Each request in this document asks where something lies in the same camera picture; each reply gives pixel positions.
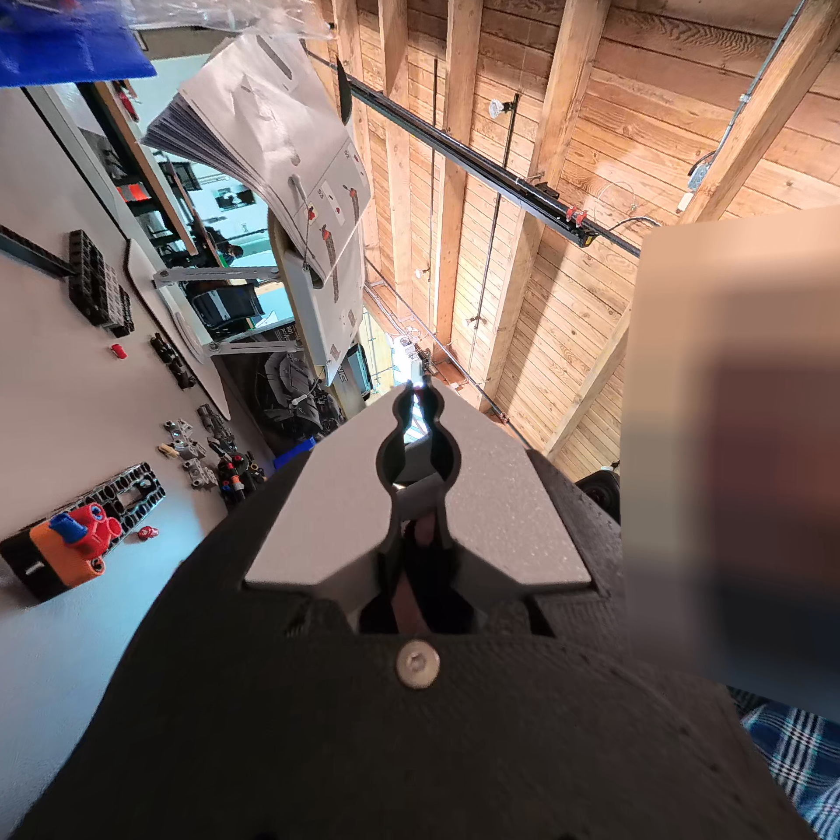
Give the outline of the black ceiling rail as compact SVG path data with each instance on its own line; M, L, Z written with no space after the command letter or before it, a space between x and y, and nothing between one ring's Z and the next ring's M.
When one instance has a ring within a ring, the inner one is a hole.
M589 220L579 218L572 213L569 206L551 198L525 178L514 175L502 165L421 120L383 93L374 91L354 77L349 77L340 62L332 68L336 70L339 82L342 120L346 120L352 114L352 106L347 102L347 98L352 96L580 248L589 247L597 238L603 238L630 256L637 258L641 255L640 248L623 237Z

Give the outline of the white book stand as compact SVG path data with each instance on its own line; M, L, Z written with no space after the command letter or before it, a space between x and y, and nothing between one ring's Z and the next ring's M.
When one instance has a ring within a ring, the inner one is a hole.
M124 274L153 319L179 351L190 373L225 419L231 412L216 361L242 354L279 351L301 352L311 373L333 391L345 416L364 408L361 377L350 366L350 349L359 338L364 305L364 239L361 227L353 232L339 258L339 298L334 300L331 274L324 287L314 289L302 259L272 213L268 215L269 241L275 266L245 268L164 268L152 255L148 240L130 239L124 258ZM186 287L201 284L265 290L279 286L287 294L297 340L257 341L277 329L281 320L225 339L215 339L187 299Z

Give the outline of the black tyre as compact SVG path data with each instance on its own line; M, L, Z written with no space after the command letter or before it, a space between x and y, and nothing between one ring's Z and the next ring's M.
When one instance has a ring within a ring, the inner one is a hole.
M598 469L575 485L617 524L621 524L620 476L612 468Z

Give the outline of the orange connector block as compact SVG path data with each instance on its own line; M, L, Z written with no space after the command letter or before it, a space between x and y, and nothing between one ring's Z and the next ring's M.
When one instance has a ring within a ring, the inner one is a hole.
M94 557L87 549L76 549L67 543L47 521L42 521L28 532L32 543L44 562L69 589L99 577L105 571L101 556Z

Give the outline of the instruction booklet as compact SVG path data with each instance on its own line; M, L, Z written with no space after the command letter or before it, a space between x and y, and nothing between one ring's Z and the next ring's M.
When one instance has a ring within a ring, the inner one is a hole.
M314 289L362 228L371 184L350 130L298 39L257 29L229 39L181 84L143 142L210 166L259 195Z

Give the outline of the black lego frame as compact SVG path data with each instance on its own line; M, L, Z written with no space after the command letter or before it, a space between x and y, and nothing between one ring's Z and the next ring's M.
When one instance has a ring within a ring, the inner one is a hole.
M101 556L106 565L107 555L128 535L140 529L144 519L164 498L165 489L150 465L132 465L3 539L2 560L38 603L50 601L77 587L69 589L64 586L56 572L46 565L28 536L30 529L43 521L49 522L57 513L69 512L93 503L99 504L110 517L118 519L122 526L122 537L114 540L109 550Z
M102 253L81 229L69 233L69 258L75 275L68 280L69 298L86 319L97 327L104 326L98 305L98 270L106 263Z

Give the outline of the pile of grey connector pieces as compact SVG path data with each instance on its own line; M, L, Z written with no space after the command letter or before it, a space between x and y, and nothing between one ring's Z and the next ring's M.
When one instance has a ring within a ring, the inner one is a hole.
M171 445L180 454L175 458L187 474L193 489L210 490L218 487L217 476L205 463L207 452L194 437L193 426L188 422L177 419L162 424L170 441L162 445Z

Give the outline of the light grey beam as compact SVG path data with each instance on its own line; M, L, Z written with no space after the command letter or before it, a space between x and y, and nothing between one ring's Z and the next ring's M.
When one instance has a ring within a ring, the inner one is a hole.
M104 318L104 326L110 329L119 317L119 286L115 270L103 262L98 270L98 305Z

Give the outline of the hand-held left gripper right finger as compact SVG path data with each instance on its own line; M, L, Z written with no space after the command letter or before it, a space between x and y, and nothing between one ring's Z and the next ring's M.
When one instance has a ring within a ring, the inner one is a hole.
M436 382L422 398L437 447L422 513L435 512L454 553L453 589L483 613L529 595L588 589L591 574L527 450Z

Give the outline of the long black beam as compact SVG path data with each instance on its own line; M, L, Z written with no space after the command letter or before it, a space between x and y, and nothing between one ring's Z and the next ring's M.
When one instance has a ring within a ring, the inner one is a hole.
M1 251L4 255L51 277L66 279L75 275L72 265L65 259L3 225Z

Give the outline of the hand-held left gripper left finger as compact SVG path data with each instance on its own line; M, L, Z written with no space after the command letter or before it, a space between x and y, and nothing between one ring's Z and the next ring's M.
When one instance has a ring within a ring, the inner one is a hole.
M413 384L396 386L314 447L248 569L249 589L332 601L347 616L378 595L413 404Z

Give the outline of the black car picture box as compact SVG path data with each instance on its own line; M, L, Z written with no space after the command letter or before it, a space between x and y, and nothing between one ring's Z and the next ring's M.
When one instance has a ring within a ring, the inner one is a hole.
M344 405L365 407L373 391L360 343L351 345L331 385L320 382L301 350L226 353L214 361L227 371L273 456L329 436L349 418Z

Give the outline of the clear plastic parts bag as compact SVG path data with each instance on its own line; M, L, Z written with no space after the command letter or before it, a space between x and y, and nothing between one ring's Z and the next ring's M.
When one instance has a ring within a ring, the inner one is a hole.
M257 28L270 35L329 40L333 30L311 1L121 1L132 28L198 27L227 34Z

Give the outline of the pile of dark grey pieces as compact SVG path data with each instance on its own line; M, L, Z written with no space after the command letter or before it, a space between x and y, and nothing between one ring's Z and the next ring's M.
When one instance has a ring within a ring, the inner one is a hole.
M196 413L207 432L207 444L219 458L232 461L238 454L235 436L222 416L208 403L200 405Z

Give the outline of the red connector piece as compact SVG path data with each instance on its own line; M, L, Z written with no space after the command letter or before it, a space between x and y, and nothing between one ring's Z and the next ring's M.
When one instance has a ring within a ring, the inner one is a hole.
M111 543L123 535L119 520L110 517L99 504L86 505L68 513L87 526L86 538L76 544L66 544L84 560L101 557L109 550Z

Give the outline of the pile of black connector pieces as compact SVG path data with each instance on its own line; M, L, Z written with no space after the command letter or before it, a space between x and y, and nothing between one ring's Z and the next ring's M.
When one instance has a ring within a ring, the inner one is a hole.
M196 385L197 379L186 365L183 357L160 332L156 332L150 338L150 346L166 369L173 375L180 389L188 390Z

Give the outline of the multicoloured lego assembly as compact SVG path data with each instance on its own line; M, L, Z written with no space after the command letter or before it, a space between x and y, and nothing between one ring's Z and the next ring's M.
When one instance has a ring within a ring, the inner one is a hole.
M221 456L216 472L220 495L228 511L253 496L268 480L250 451Z

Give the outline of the metal conduit pipe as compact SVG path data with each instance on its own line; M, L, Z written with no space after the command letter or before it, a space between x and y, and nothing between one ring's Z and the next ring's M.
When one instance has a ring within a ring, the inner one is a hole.
M759 68L758 72L756 73L755 77L751 80L748 89L741 94L739 97L739 104L732 114L730 121L725 129L721 140L718 143L718 146L713 151L705 154L699 160L692 165L688 173L688 183L687 183L687 192L682 196L679 201L679 204L676 208L677 215L681 215L685 212L687 207L690 205L693 196L697 193L700 185L702 184L703 180L705 179L712 162L716 160L719 153L723 149L725 143L730 136L733 127L736 121L739 119L739 116L746 108L747 104L752 99L753 93L755 92L756 87L760 84L766 70L768 69L769 65L771 64L772 60L774 59L775 55L778 53L779 49L783 45L784 41L786 40L788 34L791 32L797 18L800 16L803 6L805 5L805 1L800 1L797 6L795 7L794 11L785 22L784 26L782 27L779 35L777 36L776 40L773 42L772 47L768 55L764 58L761 67Z

